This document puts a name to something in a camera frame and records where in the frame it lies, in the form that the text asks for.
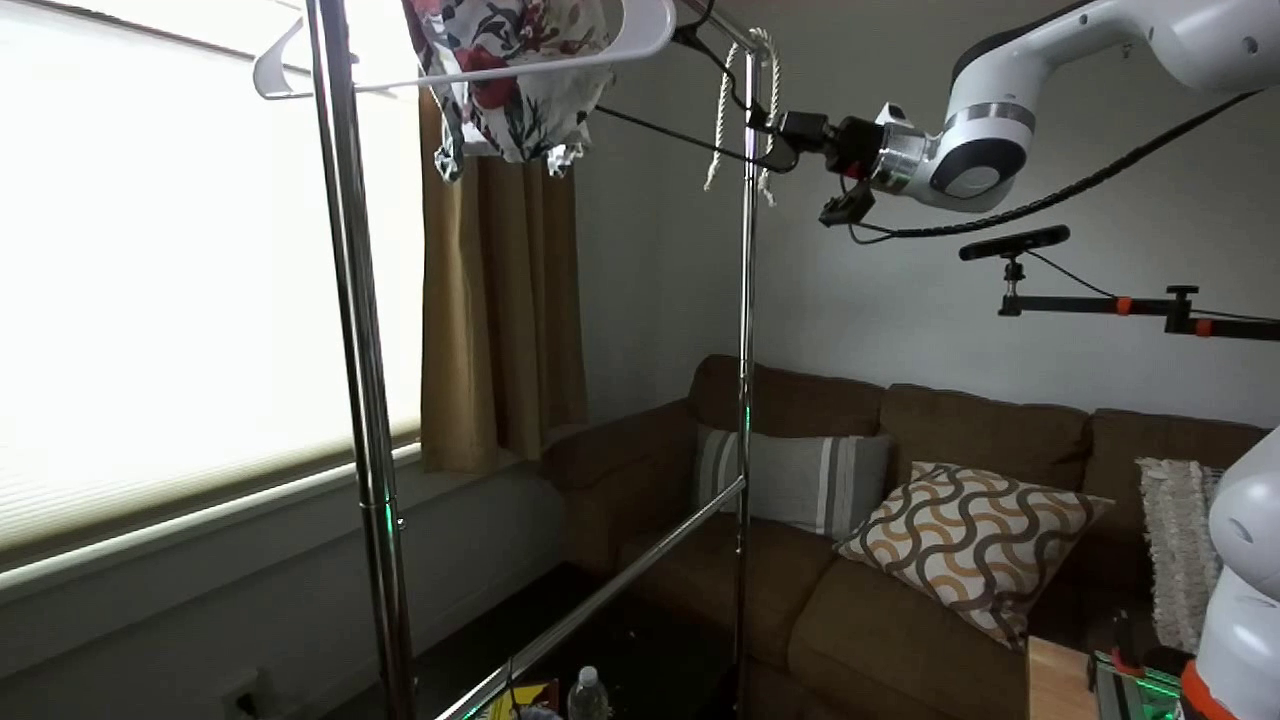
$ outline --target clothing rack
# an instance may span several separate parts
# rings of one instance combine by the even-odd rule
[[[754,109],[754,73],[768,54],[768,43],[752,34],[747,25],[733,20],[710,3],[709,25],[716,25],[728,38],[738,43],[738,95]],[[372,579],[372,617],[375,617],[375,647],[380,647],[380,688],[382,717],[411,720],[411,640],[406,640],[406,595],[404,595],[404,560],[398,560],[398,504],[392,482],[392,432],[387,432],[387,395],[382,395],[382,356],[380,356],[380,324],[375,324],[375,282],[372,282],[372,251],[367,251],[367,195],[365,195],[365,160],[361,160],[361,113],[356,113],[356,78],[353,78],[353,43],[345,0],[306,0],[306,34],[313,34],[313,100],[320,119],[320,160],[322,160],[322,191],[330,220],[330,260],[336,260],[336,293],[338,293],[338,328],[345,328],[345,359],[347,359],[347,401],[353,401],[353,435],[356,435],[356,474],[361,474],[361,519],[365,519],[365,550]],[[742,154],[758,154],[758,131],[742,119],[738,136]],[[747,617],[747,549],[752,549],[752,321],[754,321],[754,165],[742,165],[742,200],[738,200],[738,373],[737,373],[737,460],[738,474],[695,509],[680,528],[656,539],[637,563],[616,570],[598,590],[593,590],[575,612],[518,647],[507,664],[487,672],[472,690],[464,690],[444,717],[477,717],[483,712],[518,672],[561,647],[575,629],[583,629],[616,590],[625,590],[637,574],[642,574],[658,556],[667,556],[682,534],[716,515],[728,500],[737,500],[737,632],[733,632],[733,664],[737,664],[737,717],[747,706],[747,677],[742,677],[742,617]]]

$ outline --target window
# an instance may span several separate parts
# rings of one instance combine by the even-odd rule
[[[276,0],[91,13],[235,50],[292,20]],[[0,87],[0,549],[347,447],[313,100],[41,3],[0,3]],[[414,93],[365,95],[361,124],[392,432],[411,432]]]

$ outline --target brown curtain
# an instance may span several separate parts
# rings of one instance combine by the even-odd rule
[[[432,166],[436,100],[424,136],[424,451],[432,468],[537,460],[546,435],[583,420],[570,179],[544,165],[468,160],[456,183]]]

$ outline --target brown couch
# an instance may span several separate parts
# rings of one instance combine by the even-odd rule
[[[944,387],[754,369],[754,427],[768,435],[890,435],[897,480],[913,460],[955,460],[1055,487],[1112,495],[1116,512],[1077,542],[1038,595],[1033,634],[1088,642],[1121,609],[1147,617],[1137,455],[1233,462],[1263,432],[1248,422],[1001,405]],[[569,550],[588,570],[616,570],[693,509],[699,427],[737,422],[737,359],[699,363],[676,405],[588,427],[544,455],[569,500]],[[733,622],[733,519],[716,515],[637,583],[640,595]],[[839,560],[832,539],[752,525],[747,570],[752,717],[1029,717],[1022,651],[1009,651],[949,609]]]

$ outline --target white wall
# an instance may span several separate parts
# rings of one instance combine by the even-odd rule
[[[1042,14],[1052,3],[742,0],[733,9],[771,30],[785,109],[876,114],[897,100],[936,129],[953,61],[970,38]],[[709,136],[710,69],[693,50],[628,69],[608,105]],[[1209,105],[1211,95],[1181,93],[1142,48],[1065,69],[1038,100],[1033,165],[1009,209]],[[1275,124],[1280,95],[1257,95],[1121,179],[1016,228],[1073,222],[1073,239],[1046,254],[1112,293],[1162,296],[1162,282],[1199,282],[1202,307],[1280,314]],[[737,187],[703,195],[699,150],[616,119],[594,119],[594,141],[578,179],[578,245],[593,401],[604,420],[680,395],[703,352],[737,346]],[[1280,344],[1162,337],[1160,321],[1005,321],[995,314],[1001,262],[955,260],[964,239],[984,236],[851,247],[842,228],[816,222],[834,191],[821,154],[775,177],[771,191],[775,209],[758,220],[758,359],[1077,409],[1280,420]],[[868,220],[964,217],[880,195]],[[1029,260],[1022,293],[1077,288]]]
[[[561,495],[529,468],[406,474],[398,495],[414,647],[564,556]],[[0,601],[2,720],[224,720],[221,690],[250,667],[276,720],[375,685],[356,480]]]

